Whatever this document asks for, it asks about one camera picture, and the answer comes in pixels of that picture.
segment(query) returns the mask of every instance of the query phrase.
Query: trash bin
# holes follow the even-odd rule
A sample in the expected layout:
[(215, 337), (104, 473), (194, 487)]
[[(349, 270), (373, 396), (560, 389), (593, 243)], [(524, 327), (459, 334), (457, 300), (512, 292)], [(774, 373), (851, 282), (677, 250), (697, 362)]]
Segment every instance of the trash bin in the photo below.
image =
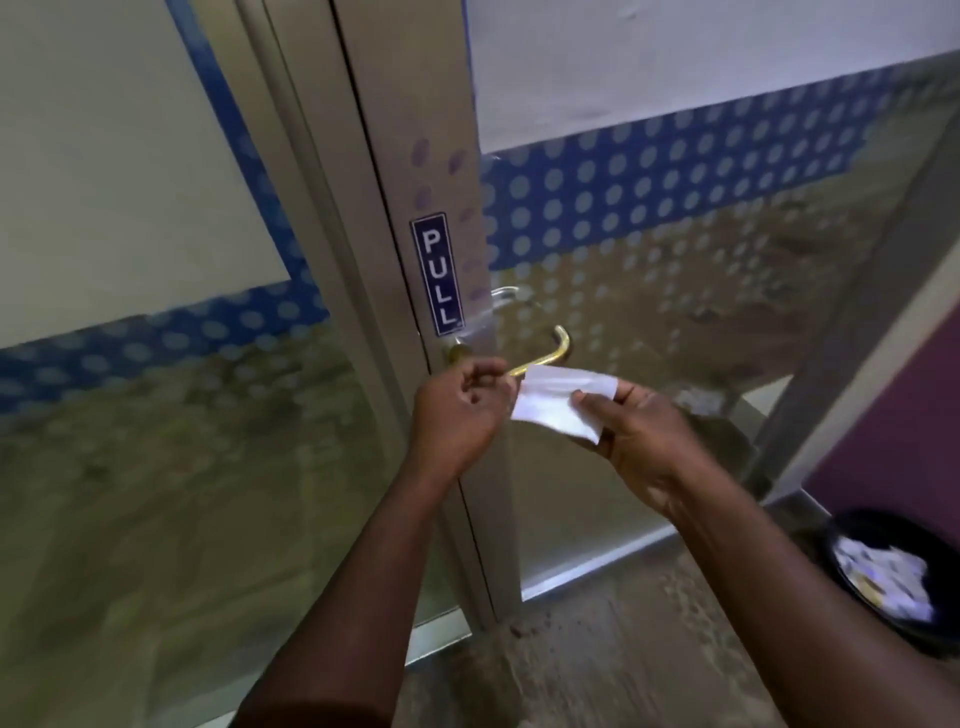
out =
[[(862, 594), (840, 568), (836, 544), (841, 537), (923, 558), (923, 586), (933, 606), (932, 620), (891, 616)], [(822, 531), (820, 548), (833, 579), (908, 642), (933, 657), (960, 655), (960, 553), (953, 546), (902, 516), (864, 508), (832, 518)]]

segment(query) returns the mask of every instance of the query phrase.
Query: purple wall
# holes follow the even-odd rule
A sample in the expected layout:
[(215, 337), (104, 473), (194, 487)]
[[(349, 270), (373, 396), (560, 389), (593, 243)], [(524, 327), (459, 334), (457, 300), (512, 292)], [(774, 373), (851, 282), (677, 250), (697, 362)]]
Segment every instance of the purple wall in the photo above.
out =
[(884, 508), (960, 545), (960, 307), (820, 465), (806, 489), (831, 513)]

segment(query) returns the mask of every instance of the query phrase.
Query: pull sign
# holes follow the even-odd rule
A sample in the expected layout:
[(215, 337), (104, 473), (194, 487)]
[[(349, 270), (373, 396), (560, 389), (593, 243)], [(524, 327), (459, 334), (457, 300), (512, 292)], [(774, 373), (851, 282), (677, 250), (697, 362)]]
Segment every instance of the pull sign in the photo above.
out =
[(459, 331), (464, 327), (464, 309), (460, 306), (446, 215), (440, 212), (421, 217), (410, 223), (410, 227), (417, 241), (423, 284), (433, 313), (433, 328), (438, 336)]

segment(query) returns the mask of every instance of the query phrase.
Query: brass door handle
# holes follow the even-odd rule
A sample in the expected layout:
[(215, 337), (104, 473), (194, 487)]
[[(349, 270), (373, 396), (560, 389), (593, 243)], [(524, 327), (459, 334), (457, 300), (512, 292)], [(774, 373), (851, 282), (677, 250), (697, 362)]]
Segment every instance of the brass door handle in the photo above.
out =
[[(523, 300), (520, 297), (520, 289), (515, 285), (505, 285), (500, 288), (494, 288), (491, 291), (491, 296), (493, 298), (493, 310), (501, 308), (511, 301), (519, 301), (521, 303), (527, 303), (536, 308), (541, 308), (539, 303), (534, 301)], [(570, 334), (567, 333), (566, 329), (560, 324), (557, 324), (553, 327), (553, 338), (557, 341), (557, 348), (551, 353), (545, 354), (538, 359), (533, 361), (528, 361), (526, 364), (521, 364), (518, 367), (514, 367), (507, 374), (510, 376), (523, 376), (527, 373), (527, 370), (535, 364), (553, 364), (554, 362), (563, 361), (566, 359), (567, 355), (570, 353)], [(446, 353), (446, 360), (450, 364), (453, 364), (458, 359), (463, 358), (464, 356), (470, 355), (472, 350), (469, 345), (465, 344), (462, 341), (457, 341), (450, 350)]]

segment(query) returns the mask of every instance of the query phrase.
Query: hand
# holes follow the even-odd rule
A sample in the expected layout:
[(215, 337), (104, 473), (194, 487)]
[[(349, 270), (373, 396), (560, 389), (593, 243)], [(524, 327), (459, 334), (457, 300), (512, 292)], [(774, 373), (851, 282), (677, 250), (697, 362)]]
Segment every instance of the hand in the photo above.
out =
[(578, 444), (610, 460), (627, 487), (668, 519), (704, 480), (727, 479), (664, 395), (620, 379), (612, 400), (578, 390), (572, 401), (604, 426), (596, 447)]
[(503, 359), (466, 358), (417, 390), (404, 467), (450, 485), (490, 446), (510, 417), (517, 383)]

